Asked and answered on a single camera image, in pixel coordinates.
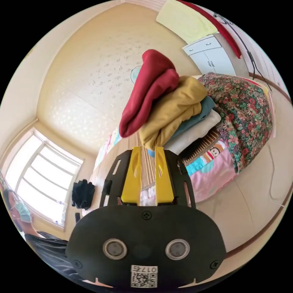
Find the yellow folded cloth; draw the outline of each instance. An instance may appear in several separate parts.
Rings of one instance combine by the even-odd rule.
[[[163,146],[180,124],[201,112],[205,87],[191,76],[181,76],[177,88],[153,106],[147,122],[140,128],[141,143],[149,150]]]

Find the red folded cloth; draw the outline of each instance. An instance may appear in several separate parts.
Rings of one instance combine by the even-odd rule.
[[[138,131],[147,121],[154,100],[173,91],[179,82],[174,64],[156,50],[143,53],[143,65],[119,124],[121,137]]]
[[[212,15],[208,14],[206,11],[204,11],[203,9],[201,9],[200,7],[196,6],[193,3],[189,3],[189,2],[186,2],[186,1],[182,1],[182,0],[177,0],[177,1],[187,5],[188,7],[192,8],[194,10],[196,10],[202,16],[204,16],[206,19],[208,19],[217,28],[219,33],[226,39],[226,41],[231,46],[231,48],[234,51],[234,53],[237,56],[237,58],[238,59],[241,58],[241,51],[240,51],[237,43],[235,42],[235,40],[233,39],[231,34],[226,30],[226,28],[220,22],[218,22]]]

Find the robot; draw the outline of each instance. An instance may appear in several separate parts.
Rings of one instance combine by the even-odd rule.
[[[140,170],[141,147],[116,158],[100,208],[72,232],[69,261],[84,279],[129,292],[171,290],[210,278],[226,249],[215,222],[196,209],[182,160],[156,147],[156,206],[140,205]]]

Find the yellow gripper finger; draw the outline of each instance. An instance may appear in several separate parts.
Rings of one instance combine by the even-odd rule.
[[[121,200],[128,204],[140,205],[141,191],[141,147],[132,149]]]
[[[164,153],[164,148],[161,146],[155,147],[155,164],[156,205],[163,203],[172,203],[174,200],[174,194]]]

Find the label sticker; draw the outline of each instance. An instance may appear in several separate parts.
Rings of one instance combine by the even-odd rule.
[[[133,288],[157,288],[157,266],[131,266],[131,287]]]
[[[108,205],[108,201],[109,201],[109,195],[106,195],[105,201],[104,201],[104,207],[106,207]]]

